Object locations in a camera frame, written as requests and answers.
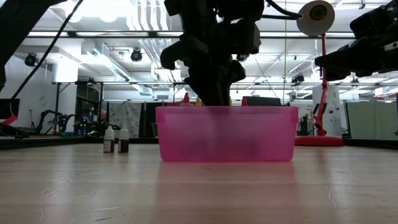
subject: ceiling duct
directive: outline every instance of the ceiling duct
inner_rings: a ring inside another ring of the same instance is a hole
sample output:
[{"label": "ceiling duct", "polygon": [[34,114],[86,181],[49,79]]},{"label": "ceiling duct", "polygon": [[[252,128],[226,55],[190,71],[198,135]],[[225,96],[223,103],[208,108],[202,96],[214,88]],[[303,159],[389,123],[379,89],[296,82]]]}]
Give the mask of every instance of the ceiling duct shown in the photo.
[{"label": "ceiling duct", "polygon": [[168,100],[169,96],[168,95],[156,95],[156,98],[158,100]]},{"label": "ceiling duct", "polygon": [[[167,26],[167,10],[162,2],[158,0],[130,0],[132,8],[132,16],[127,18],[127,26],[130,30],[168,30]],[[157,9],[160,8],[160,17],[158,17]],[[147,20],[147,13],[150,12],[149,23]],[[170,39],[139,39],[138,43],[144,49],[149,59],[157,68],[161,68],[160,53],[171,45]],[[172,74],[166,80],[171,82],[173,80]]]},{"label": "ceiling duct", "polygon": [[[81,53],[89,54],[95,57],[96,60],[106,66],[112,73],[123,78],[126,82],[139,82],[140,80],[135,79],[129,72],[127,72],[123,67],[118,64],[109,56],[109,48],[106,44],[102,44],[101,51],[98,51],[95,43],[92,40],[86,40],[81,45]],[[142,95],[151,96],[153,95],[152,89],[143,85],[132,85],[136,90]]]}]

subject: brown liquid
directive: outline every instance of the brown liquid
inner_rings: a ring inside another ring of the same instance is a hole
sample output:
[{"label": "brown liquid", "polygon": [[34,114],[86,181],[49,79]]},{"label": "brown liquid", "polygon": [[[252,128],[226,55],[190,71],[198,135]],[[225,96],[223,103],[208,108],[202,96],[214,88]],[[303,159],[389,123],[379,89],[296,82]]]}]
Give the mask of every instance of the brown liquid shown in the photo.
[{"label": "brown liquid", "polygon": [[119,153],[129,152],[129,140],[119,140]]},{"label": "brown liquid", "polygon": [[114,140],[104,140],[104,153],[114,152]]}]

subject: wooden table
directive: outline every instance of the wooden table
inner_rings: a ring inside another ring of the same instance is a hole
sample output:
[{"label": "wooden table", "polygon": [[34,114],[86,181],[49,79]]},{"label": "wooden table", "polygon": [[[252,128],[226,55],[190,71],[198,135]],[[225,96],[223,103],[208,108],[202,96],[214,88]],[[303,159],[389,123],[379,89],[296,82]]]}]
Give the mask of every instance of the wooden table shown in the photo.
[{"label": "wooden table", "polygon": [[157,145],[0,151],[0,223],[398,223],[398,152],[305,148],[288,163],[164,163]]}]

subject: camera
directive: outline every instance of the camera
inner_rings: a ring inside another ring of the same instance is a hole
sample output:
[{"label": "camera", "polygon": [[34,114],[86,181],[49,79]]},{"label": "camera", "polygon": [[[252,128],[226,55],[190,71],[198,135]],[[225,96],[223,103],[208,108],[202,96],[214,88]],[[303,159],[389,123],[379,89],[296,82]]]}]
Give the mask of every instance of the camera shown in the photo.
[{"label": "camera", "polygon": [[34,67],[37,65],[37,57],[35,53],[29,53],[25,58],[25,65],[29,67]]},{"label": "camera", "polygon": [[140,62],[142,60],[141,49],[134,49],[130,58],[133,62]]}]

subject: red stand base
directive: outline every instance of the red stand base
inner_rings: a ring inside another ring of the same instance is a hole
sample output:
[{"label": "red stand base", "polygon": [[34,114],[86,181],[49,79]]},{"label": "red stand base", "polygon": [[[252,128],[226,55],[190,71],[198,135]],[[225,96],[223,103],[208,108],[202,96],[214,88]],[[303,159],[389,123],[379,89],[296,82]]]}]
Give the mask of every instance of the red stand base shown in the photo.
[{"label": "red stand base", "polygon": [[336,136],[297,136],[296,146],[344,146],[343,139]]}]

